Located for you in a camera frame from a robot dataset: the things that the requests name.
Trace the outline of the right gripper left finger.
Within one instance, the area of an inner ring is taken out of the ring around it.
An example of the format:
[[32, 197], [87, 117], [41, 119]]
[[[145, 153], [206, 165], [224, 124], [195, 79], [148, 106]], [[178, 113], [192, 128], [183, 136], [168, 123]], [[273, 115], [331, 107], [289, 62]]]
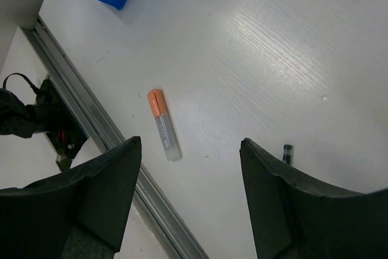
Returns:
[[134, 136], [63, 173], [1, 190], [2, 258], [113, 258], [142, 158]]

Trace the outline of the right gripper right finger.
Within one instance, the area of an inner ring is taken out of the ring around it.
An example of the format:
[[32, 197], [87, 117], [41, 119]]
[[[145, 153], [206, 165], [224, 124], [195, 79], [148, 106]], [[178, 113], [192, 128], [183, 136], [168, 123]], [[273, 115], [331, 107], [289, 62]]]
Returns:
[[248, 138], [240, 159], [258, 258], [387, 257], [387, 190], [325, 183]]

